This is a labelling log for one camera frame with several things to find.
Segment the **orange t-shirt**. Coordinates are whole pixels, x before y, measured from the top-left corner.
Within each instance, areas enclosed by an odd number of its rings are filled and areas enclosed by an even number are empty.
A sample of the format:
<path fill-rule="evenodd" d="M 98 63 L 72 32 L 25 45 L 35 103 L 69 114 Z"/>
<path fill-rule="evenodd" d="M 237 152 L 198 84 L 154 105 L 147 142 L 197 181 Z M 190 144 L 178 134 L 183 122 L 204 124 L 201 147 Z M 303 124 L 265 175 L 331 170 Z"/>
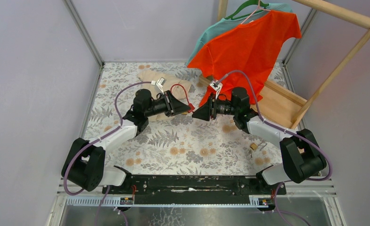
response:
<path fill-rule="evenodd" d="M 202 75 L 222 81 L 221 93 L 230 96 L 235 87 L 244 87 L 250 103 L 262 100 L 260 94 L 268 79 L 282 45 L 290 38 L 302 37 L 296 14 L 271 10 L 252 22 L 239 24 L 204 44 L 189 68 Z"/>

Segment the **wooden clothes rack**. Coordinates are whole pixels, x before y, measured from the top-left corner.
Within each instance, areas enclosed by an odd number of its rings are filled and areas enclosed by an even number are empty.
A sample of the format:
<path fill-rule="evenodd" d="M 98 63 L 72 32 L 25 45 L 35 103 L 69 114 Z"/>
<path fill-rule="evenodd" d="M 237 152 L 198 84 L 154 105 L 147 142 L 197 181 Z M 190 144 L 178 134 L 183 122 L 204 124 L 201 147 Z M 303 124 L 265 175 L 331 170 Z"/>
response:
<path fill-rule="evenodd" d="M 334 5 L 370 18 L 370 0 Z M 370 27 L 312 11 L 302 38 L 289 54 L 295 95 L 312 99 L 302 122 L 316 133 L 370 130 Z"/>

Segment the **green clothes hanger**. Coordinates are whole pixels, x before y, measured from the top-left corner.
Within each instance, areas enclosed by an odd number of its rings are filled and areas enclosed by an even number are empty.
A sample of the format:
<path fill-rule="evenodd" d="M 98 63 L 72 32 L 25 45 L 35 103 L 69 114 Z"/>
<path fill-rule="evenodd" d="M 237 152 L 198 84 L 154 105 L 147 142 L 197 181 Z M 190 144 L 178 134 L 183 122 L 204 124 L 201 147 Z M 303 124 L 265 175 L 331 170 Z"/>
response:
<path fill-rule="evenodd" d="M 256 6 L 256 8 L 255 8 L 255 14 L 256 14 L 256 13 L 260 13 L 260 12 L 264 11 L 265 9 L 267 9 L 268 6 L 269 6 L 269 3 L 263 3 L 261 0 L 247 0 L 244 3 L 242 3 L 236 9 L 236 11 L 234 13 L 225 17 L 225 19 L 226 20 L 236 20 L 236 19 L 242 19 L 242 18 L 248 17 L 252 13 L 249 13 L 249 14 L 246 14 L 246 15 L 243 15 L 243 16 L 237 16 L 237 14 L 239 14 L 242 10 L 244 10 L 245 8 L 247 8 L 249 6 Z"/>

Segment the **brass padlock with keys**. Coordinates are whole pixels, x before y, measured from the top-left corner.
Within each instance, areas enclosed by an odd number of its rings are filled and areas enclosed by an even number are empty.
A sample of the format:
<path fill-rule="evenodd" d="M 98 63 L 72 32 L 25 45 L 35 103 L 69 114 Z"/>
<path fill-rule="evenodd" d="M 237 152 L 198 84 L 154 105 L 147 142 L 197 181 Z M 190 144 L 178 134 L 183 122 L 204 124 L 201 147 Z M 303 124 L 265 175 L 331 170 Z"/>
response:
<path fill-rule="evenodd" d="M 261 142 L 260 144 L 251 143 L 249 146 L 250 157 L 257 157 L 258 155 L 266 155 L 267 151 L 265 150 L 267 146 L 266 142 Z"/>

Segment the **floral patterned table mat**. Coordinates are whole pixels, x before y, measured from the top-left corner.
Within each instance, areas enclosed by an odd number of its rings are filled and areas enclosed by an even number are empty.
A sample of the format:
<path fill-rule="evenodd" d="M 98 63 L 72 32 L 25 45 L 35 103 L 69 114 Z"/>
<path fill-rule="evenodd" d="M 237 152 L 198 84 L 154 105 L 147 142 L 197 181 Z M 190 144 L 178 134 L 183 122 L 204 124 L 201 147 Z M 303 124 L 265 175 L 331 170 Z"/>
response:
<path fill-rule="evenodd" d="M 84 138 L 94 138 L 116 125 L 141 88 L 138 73 L 150 69 L 191 82 L 188 95 L 198 106 L 206 89 L 200 71 L 184 63 L 107 63 L 101 75 Z M 266 142 L 266 155 L 250 157 L 251 143 Z M 231 116 L 202 121 L 182 114 L 149 122 L 136 138 L 124 142 L 105 158 L 106 166 L 133 174 L 254 175 L 281 163 L 280 150 L 260 137 L 237 129 Z"/>

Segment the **beige folded cloth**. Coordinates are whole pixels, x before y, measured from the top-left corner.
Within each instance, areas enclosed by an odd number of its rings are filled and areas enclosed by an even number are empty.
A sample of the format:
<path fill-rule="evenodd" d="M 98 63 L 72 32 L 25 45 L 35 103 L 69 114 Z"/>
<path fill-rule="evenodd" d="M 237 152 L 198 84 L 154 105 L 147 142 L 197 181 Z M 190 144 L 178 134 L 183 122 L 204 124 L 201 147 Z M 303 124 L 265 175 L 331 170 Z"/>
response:
<path fill-rule="evenodd" d="M 183 84 L 188 89 L 188 92 L 191 87 L 190 81 L 179 79 L 171 74 L 160 73 L 160 72 L 156 72 L 152 70 L 141 71 L 140 73 L 138 73 L 137 76 L 141 81 L 157 81 L 161 77 L 164 77 L 166 79 L 166 83 L 164 84 L 165 91 L 170 90 L 170 87 L 175 83 Z M 148 89 L 151 92 L 151 95 L 153 97 L 156 97 L 157 94 L 159 93 L 159 90 L 157 89 L 155 85 L 143 84 L 142 88 Z M 168 120 L 169 118 L 165 116 L 164 113 L 160 113 L 158 115 L 150 116 L 148 119 L 149 119 L 149 122 L 155 122 L 155 121 Z"/>

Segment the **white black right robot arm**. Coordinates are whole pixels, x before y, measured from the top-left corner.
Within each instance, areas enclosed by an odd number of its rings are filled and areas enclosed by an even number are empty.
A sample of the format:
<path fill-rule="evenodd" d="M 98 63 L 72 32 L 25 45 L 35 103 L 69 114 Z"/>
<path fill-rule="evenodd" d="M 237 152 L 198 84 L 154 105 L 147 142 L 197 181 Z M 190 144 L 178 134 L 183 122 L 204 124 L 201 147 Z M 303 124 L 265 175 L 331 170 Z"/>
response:
<path fill-rule="evenodd" d="M 209 121 L 219 114 L 232 115 L 239 130 L 261 137 L 280 149 L 282 163 L 257 173 L 255 187 L 259 193 L 267 194 L 279 182 L 292 181 L 299 184 L 327 166 L 310 130 L 286 129 L 264 119 L 250 107 L 245 88 L 234 88 L 230 100 L 221 100 L 211 94 L 192 117 Z"/>

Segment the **pink clothes hanger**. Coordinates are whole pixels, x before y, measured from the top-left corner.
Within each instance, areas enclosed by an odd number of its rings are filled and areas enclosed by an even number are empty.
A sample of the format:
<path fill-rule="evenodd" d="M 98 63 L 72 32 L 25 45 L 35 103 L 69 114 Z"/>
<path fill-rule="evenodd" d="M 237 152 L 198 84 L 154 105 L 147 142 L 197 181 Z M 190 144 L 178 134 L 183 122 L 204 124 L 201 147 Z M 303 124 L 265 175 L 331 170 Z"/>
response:
<path fill-rule="evenodd" d="M 270 11 L 267 9 L 269 3 L 263 3 L 261 0 L 248 0 L 247 6 L 256 5 L 256 9 L 250 13 L 240 24 L 244 24 L 251 16 L 260 11 Z"/>

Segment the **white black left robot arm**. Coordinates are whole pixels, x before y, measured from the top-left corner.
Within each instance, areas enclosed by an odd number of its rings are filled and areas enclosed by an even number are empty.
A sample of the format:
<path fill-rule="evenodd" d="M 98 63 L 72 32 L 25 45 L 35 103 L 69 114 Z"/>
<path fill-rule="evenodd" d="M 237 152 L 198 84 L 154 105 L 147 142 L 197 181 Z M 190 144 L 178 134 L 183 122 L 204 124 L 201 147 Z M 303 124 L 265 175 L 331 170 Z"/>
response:
<path fill-rule="evenodd" d="M 76 139 L 69 150 L 61 171 L 64 190 L 69 195 L 67 186 L 72 182 L 81 191 L 93 191 L 98 186 L 113 186 L 124 194 L 131 188 L 129 173 L 121 167 L 106 167 L 105 157 L 110 151 L 117 149 L 124 142 L 135 138 L 148 126 L 148 118 L 157 114 L 167 117 L 191 111 L 191 106 L 176 99 L 167 90 L 153 98 L 148 89 L 140 89 L 135 93 L 132 107 L 118 125 L 92 141 Z"/>

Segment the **teal t-shirt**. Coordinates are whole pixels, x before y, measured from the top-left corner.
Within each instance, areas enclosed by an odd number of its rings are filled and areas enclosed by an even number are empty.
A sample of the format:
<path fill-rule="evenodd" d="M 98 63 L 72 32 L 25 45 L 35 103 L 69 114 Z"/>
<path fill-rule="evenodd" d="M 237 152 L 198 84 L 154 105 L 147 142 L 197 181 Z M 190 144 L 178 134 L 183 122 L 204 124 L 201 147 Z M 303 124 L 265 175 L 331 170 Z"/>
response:
<path fill-rule="evenodd" d="M 228 17 L 222 18 L 220 21 L 216 22 L 215 24 L 209 26 L 198 38 L 194 50 L 192 51 L 189 59 L 187 60 L 185 65 L 188 65 L 192 59 L 196 56 L 196 54 L 202 49 L 202 47 L 207 44 L 210 40 L 214 39 L 215 37 L 228 32 L 239 24 L 241 24 L 250 14 L 246 14 L 243 16 L 235 17 L 239 12 L 241 12 L 244 8 L 252 5 L 258 5 L 257 0 L 247 0 L 246 2 L 242 3 L 238 9 Z M 287 3 L 263 3 L 260 2 L 260 7 L 266 10 L 276 10 L 281 12 L 293 13 L 293 9 Z"/>

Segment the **red cable lock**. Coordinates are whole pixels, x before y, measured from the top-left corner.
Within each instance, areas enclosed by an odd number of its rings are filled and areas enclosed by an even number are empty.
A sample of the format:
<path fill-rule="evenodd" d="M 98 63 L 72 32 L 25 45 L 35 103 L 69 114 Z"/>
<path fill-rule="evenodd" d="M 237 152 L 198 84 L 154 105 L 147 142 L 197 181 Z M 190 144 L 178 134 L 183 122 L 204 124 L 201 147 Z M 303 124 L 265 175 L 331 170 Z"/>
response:
<path fill-rule="evenodd" d="M 187 111 L 188 113 L 194 112 L 195 107 L 193 106 L 193 104 L 189 100 L 188 89 L 183 84 L 180 84 L 180 83 L 173 84 L 170 87 L 170 91 L 172 92 L 172 94 L 174 95 L 175 98 L 177 98 L 179 100 L 182 100 L 182 99 L 186 100 L 186 104 L 190 108 Z"/>

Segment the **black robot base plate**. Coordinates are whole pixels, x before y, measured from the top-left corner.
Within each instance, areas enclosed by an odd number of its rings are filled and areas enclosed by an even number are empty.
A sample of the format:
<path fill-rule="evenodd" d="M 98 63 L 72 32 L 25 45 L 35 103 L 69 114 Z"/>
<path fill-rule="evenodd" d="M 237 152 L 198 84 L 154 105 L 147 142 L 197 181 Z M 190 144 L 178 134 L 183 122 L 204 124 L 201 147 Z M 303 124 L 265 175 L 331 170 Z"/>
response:
<path fill-rule="evenodd" d="M 265 185 L 255 176 L 205 176 L 205 175 L 134 175 L 127 173 L 119 186 L 103 188 L 102 193 L 147 197 L 173 196 L 200 197 L 202 199 L 235 196 L 258 196 L 271 198 L 273 194 L 286 195 L 286 187 L 279 184 Z"/>

